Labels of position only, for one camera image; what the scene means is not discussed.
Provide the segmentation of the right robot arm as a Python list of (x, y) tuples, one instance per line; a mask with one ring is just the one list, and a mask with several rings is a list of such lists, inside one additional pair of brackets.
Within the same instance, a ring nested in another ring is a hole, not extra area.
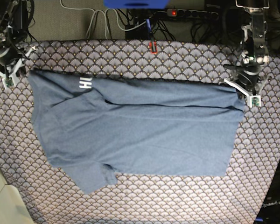
[(0, 0), (0, 71), (3, 72), (17, 59), (28, 59), (21, 47), (27, 37), (33, 20), (33, 0)]

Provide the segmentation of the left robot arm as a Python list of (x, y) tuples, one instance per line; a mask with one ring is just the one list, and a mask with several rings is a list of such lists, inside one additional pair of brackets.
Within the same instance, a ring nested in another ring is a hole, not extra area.
[(241, 42), (241, 62), (235, 67), (237, 81), (246, 91), (255, 95), (259, 73), (269, 60), (265, 20), (265, 10), (269, 8), (269, 1), (237, 0), (236, 6), (250, 14), (250, 22), (241, 26), (244, 36)]

